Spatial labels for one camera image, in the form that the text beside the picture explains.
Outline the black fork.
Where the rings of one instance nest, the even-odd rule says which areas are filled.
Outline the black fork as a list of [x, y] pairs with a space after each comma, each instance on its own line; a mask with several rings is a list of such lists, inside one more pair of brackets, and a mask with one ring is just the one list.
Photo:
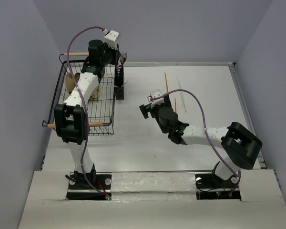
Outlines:
[[127, 60], [127, 52], [121, 53], [121, 63], [124, 64]]

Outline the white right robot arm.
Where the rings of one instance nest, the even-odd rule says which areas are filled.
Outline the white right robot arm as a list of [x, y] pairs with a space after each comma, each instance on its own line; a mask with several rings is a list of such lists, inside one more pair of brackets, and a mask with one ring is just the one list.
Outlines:
[[210, 182], [221, 187], [231, 177], [239, 179], [242, 170], [253, 169], [262, 141], [238, 122], [228, 127], [194, 126], [181, 122], [166, 99], [139, 107], [143, 117], [156, 120], [162, 133], [177, 145], [210, 146], [219, 158], [210, 175]]

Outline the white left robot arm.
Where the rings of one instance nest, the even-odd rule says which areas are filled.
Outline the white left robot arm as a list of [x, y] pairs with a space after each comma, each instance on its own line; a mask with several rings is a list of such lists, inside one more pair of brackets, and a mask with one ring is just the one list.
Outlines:
[[95, 165], [86, 147], [88, 101], [99, 86], [108, 64], [116, 65], [120, 57], [119, 45], [109, 40], [91, 40], [88, 43], [88, 57], [83, 63], [79, 78], [72, 80], [75, 88], [69, 97], [54, 107], [57, 136], [68, 146], [73, 158], [74, 179], [85, 188], [92, 188], [96, 183]]

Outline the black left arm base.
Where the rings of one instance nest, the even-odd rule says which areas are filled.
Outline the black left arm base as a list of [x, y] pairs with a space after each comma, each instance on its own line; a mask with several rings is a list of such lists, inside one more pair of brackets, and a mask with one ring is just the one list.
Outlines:
[[66, 198], [68, 200], [110, 201], [112, 199], [111, 174], [96, 174], [96, 181], [92, 188], [85, 179], [75, 178], [74, 174], [65, 175], [68, 179]]

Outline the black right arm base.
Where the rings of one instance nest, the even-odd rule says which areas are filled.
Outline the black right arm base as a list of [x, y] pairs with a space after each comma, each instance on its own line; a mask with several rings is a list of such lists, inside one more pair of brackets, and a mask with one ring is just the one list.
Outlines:
[[222, 180], [215, 174], [195, 174], [196, 197], [198, 200], [241, 199], [238, 178], [234, 175]]

